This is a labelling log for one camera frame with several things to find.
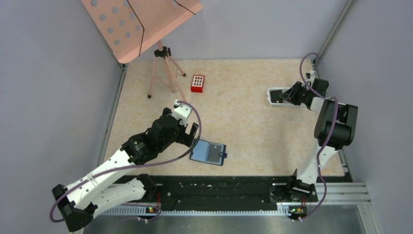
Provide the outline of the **dark blue leather card holder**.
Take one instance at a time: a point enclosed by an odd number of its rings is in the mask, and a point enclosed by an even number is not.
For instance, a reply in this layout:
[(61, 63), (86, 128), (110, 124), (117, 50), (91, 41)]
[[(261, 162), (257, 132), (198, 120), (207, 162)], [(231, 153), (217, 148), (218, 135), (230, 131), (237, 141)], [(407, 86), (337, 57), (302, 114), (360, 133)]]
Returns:
[(208, 152), (209, 152), (209, 148), (211, 144), (219, 144), (219, 143), (211, 143), (208, 141), (199, 140), (197, 145), (191, 151), (189, 159), (200, 162), (200, 163), (223, 166), (224, 160), (227, 158), (226, 145), (220, 144), (220, 145), (223, 145), (223, 150), (221, 153), (221, 162), (219, 164), (213, 164), (213, 163), (207, 162), (207, 156), (208, 156)]

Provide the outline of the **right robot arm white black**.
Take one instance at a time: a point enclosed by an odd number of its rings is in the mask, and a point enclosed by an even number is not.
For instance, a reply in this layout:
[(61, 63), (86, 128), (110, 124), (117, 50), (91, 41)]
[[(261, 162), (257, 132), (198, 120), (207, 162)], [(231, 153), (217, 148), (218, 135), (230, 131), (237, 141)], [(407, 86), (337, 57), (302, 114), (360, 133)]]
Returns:
[(289, 176), (287, 184), (273, 191), (276, 201), (317, 201), (315, 184), (322, 178), (321, 170), (333, 155), (354, 139), (358, 107), (326, 98), (328, 86), (326, 80), (311, 78), (305, 83), (297, 81), (289, 89), (267, 90), (267, 99), (274, 107), (306, 106), (319, 115), (314, 129), (315, 145), (304, 163)]

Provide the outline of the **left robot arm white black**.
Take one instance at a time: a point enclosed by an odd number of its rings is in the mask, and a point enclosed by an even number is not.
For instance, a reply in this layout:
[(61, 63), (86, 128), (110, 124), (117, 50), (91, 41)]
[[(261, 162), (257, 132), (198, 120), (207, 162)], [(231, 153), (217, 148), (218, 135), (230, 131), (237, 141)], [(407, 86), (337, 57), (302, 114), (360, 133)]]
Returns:
[(196, 112), (190, 104), (178, 101), (173, 109), (165, 108), (151, 127), (131, 136), (93, 171), (69, 185), (56, 185), (52, 189), (56, 201), (50, 210), (50, 220), (58, 222), (53, 217), (55, 208), (58, 208), (61, 221), (69, 232), (75, 233), (106, 210), (130, 201), (153, 198), (156, 183), (148, 174), (140, 174), (123, 185), (113, 184), (137, 168), (154, 166), (149, 161), (173, 143), (192, 150), (199, 141), (201, 123), (194, 123), (189, 134), (186, 129), (190, 114)]

